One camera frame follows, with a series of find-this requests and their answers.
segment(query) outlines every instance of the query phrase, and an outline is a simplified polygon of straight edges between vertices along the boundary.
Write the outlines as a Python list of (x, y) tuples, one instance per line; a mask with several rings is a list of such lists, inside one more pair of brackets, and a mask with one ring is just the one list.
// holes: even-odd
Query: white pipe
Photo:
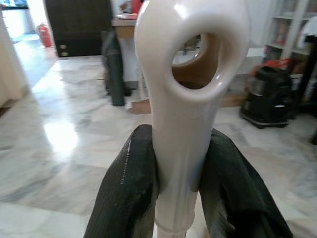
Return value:
[[(135, 45), (152, 110), (158, 238), (183, 238), (193, 223), (215, 114), (247, 54), (249, 29), (243, 0), (151, 0), (140, 10)], [(172, 67), (181, 46), (201, 33), (200, 53)]]

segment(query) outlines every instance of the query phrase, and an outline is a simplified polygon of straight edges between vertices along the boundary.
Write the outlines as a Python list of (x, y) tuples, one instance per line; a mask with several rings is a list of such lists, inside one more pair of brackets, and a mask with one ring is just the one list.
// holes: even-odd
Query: dark wooden cabinet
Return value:
[(46, 0), (60, 57), (101, 54), (101, 31), (111, 28), (110, 0)]

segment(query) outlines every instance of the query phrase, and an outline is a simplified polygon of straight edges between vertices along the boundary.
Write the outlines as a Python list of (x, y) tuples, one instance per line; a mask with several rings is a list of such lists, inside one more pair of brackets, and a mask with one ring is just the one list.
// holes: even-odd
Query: white shelving unit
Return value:
[(272, 0), (272, 15), (267, 36), (267, 60), (289, 58), (293, 54), (309, 54), (298, 49), (297, 42), (302, 27), (317, 16), (317, 0)]

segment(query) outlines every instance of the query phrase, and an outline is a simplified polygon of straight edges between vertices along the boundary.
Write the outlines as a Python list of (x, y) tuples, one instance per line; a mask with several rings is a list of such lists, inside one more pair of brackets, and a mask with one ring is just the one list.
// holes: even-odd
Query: fire extinguisher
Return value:
[(36, 31), (37, 31), (40, 39), (41, 39), (42, 44), (45, 47), (52, 46), (51, 37), (50, 37), (50, 33), (49, 33), (49, 28), (48, 28), (47, 24), (41, 23), (40, 25), (38, 25), (36, 27)]

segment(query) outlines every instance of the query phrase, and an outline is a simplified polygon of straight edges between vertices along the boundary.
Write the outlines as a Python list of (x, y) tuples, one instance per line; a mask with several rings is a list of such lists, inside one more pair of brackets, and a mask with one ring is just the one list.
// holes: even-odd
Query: ceramic handle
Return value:
[[(177, 51), (198, 34), (198, 55), (173, 66)], [(182, 238), (193, 223), (215, 113), (246, 56), (249, 35), (243, 0), (150, 0), (140, 10), (135, 45), (152, 110), (159, 238)]]

